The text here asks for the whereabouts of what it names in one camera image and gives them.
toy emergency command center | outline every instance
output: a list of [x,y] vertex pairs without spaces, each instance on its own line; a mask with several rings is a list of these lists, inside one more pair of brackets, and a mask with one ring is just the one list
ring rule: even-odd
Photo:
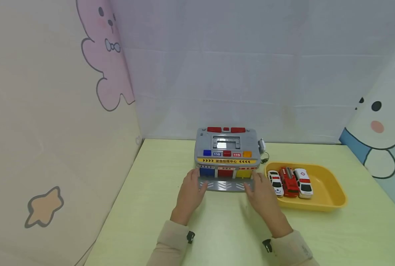
[[208,127],[197,132],[195,163],[200,185],[208,181],[208,190],[213,191],[244,191],[243,183],[251,185],[251,173],[260,165],[264,146],[254,129]]

beige sleeve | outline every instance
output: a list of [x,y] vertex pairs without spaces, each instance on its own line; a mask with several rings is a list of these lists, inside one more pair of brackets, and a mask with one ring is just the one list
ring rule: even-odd
[[282,266],[319,266],[313,253],[298,231],[271,239],[271,247]]
[[166,221],[147,266],[178,266],[187,246],[189,227]]

forearm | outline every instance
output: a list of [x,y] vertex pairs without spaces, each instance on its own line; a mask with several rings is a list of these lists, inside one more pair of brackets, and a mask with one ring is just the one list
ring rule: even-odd
[[318,266],[313,253],[298,231],[282,238],[273,238],[271,247],[282,266]]
[[166,221],[147,266],[178,266],[187,246],[188,227]]
[[313,254],[298,231],[290,226],[286,216],[279,211],[264,217],[265,224],[273,235],[271,247],[282,266],[317,266]]

hand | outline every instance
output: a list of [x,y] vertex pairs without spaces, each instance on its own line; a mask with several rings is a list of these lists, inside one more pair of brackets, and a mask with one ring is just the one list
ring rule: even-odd
[[262,173],[252,173],[254,191],[245,183],[245,192],[248,199],[261,216],[273,238],[281,238],[293,232],[286,216],[280,210],[277,196],[270,181]]
[[171,221],[186,226],[195,209],[199,207],[208,188],[208,182],[205,182],[199,189],[198,176],[199,169],[196,168],[190,170],[184,177],[178,193],[177,205],[172,210]]

white curtain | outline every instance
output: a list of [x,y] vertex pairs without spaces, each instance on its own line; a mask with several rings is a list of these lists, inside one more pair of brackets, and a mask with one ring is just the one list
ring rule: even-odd
[[395,49],[395,0],[112,0],[141,132],[336,143]]

